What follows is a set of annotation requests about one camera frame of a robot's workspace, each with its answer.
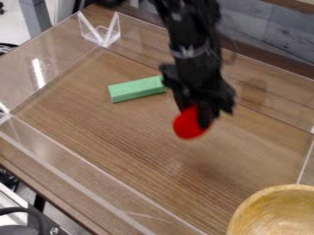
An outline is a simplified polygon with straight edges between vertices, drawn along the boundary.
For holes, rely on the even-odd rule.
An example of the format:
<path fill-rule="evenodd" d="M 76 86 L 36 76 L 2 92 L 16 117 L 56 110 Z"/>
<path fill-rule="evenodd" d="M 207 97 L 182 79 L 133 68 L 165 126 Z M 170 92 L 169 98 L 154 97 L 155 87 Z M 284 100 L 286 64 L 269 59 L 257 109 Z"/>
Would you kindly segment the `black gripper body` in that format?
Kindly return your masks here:
<path fill-rule="evenodd" d="M 222 112 L 233 114 L 235 90 L 222 76 L 222 56 L 214 50 L 198 52 L 173 50 L 174 63 L 162 63 L 163 84 L 174 91 L 187 89 L 193 105 L 215 101 Z"/>

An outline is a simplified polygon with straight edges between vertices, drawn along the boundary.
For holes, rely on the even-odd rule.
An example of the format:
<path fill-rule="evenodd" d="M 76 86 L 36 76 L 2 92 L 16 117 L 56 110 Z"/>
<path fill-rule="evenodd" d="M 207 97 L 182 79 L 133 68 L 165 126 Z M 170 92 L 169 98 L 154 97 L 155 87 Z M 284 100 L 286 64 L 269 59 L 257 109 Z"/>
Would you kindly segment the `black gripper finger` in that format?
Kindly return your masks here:
<path fill-rule="evenodd" d="M 189 90 L 175 89 L 173 91 L 173 96 L 174 96 L 174 100 L 175 100 L 179 110 L 185 111 L 193 105 L 193 100 L 190 97 Z"/>
<path fill-rule="evenodd" d="M 219 106 L 215 101 L 201 101 L 198 103 L 198 121 L 201 129 L 207 129 L 219 116 Z"/>

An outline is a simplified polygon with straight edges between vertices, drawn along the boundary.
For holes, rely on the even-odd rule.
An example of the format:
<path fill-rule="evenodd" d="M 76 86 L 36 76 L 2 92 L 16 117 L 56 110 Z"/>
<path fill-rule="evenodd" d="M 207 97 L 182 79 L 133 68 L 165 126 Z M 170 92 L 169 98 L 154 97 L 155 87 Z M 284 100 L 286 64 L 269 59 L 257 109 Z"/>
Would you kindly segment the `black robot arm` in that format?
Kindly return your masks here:
<path fill-rule="evenodd" d="M 182 111 L 197 107 L 201 129 L 221 113 L 231 114 L 235 90 L 222 76 L 223 58 L 217 24 L 217 0 L 154 0 L 169 31 L 173 63 L 159 65 L 165 85 Z"/>

